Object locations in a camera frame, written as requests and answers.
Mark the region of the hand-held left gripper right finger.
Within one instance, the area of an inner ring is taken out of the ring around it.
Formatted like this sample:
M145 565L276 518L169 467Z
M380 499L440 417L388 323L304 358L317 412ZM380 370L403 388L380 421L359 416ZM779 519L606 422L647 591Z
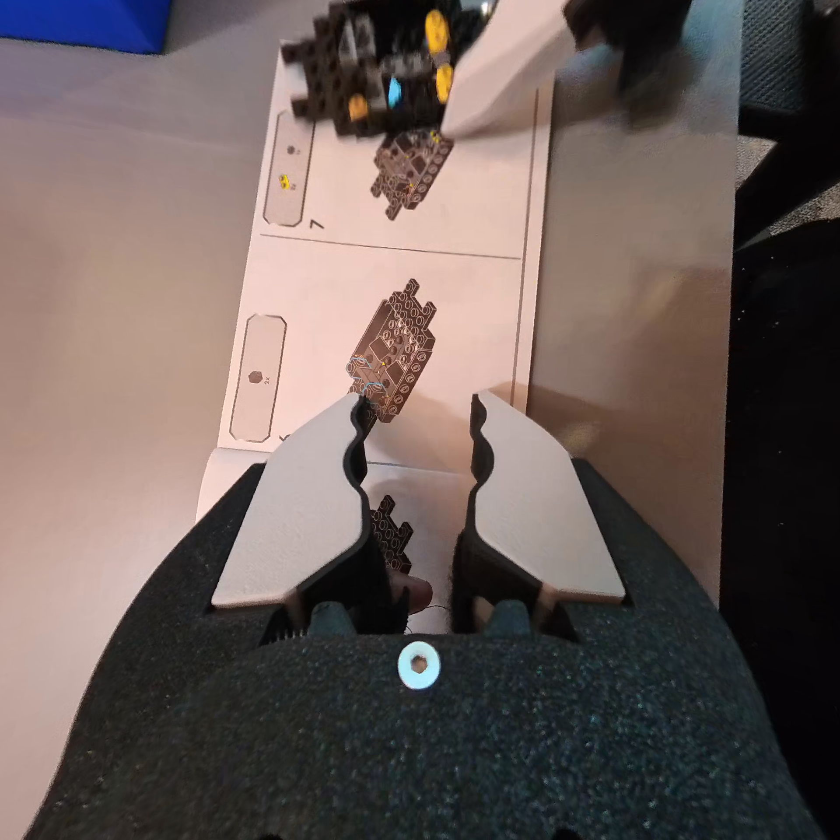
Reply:
M472 395L469 434L454 592L492 605L620 603L624 584L566 449L491 391Z

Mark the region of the person's left hand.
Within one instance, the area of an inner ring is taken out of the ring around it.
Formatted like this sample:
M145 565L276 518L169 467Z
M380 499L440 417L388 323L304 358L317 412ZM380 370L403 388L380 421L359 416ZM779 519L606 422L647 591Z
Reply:
M388 580L392 604L405 607L408 615L420 613L431 605L434 590L428 581L394 570L388 570Z

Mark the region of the black lego model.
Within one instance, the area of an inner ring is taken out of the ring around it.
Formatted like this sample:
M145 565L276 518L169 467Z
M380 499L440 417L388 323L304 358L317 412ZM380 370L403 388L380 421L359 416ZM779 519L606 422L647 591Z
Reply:
M455 68L489 22L494 2L335 2L312 21L312 36L283 43L306 91L290 96L293 115L331 121L361 138L438 130Z

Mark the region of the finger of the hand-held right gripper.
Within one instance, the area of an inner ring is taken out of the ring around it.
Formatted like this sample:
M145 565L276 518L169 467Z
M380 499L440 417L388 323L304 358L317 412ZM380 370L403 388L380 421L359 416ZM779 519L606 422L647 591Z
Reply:
M443 135L474 140L524 128L527 106L576 51L592 46L592 2L500 1L456 62Z

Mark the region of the white lego instruction sheet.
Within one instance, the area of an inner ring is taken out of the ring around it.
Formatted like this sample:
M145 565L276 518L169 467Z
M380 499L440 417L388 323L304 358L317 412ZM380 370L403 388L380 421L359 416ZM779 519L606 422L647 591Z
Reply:
M196 519L349 391L391 399L364 488L446 599L472 479L471 396L527 405L553 86L460 142L339 137L291 113L278 56L217 447Z

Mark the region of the black mesh office chair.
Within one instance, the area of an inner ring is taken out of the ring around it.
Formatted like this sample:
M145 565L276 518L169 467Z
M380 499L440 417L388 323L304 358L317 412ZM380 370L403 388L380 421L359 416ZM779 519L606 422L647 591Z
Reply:
M748 1L738 133L772 149L736 192L733 246L838 183L839 3Z

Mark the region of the blue box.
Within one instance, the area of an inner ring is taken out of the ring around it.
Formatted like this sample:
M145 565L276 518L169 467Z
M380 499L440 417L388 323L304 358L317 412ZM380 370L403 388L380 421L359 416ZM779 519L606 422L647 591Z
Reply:
M1 36L157 55L170 1L1 1Z

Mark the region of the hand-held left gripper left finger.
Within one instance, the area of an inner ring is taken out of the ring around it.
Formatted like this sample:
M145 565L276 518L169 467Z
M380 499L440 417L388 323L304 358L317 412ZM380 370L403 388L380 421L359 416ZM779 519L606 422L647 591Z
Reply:
M370 535L360 414L347 394L268 457L212 597L214 608L275 604L361 550Z

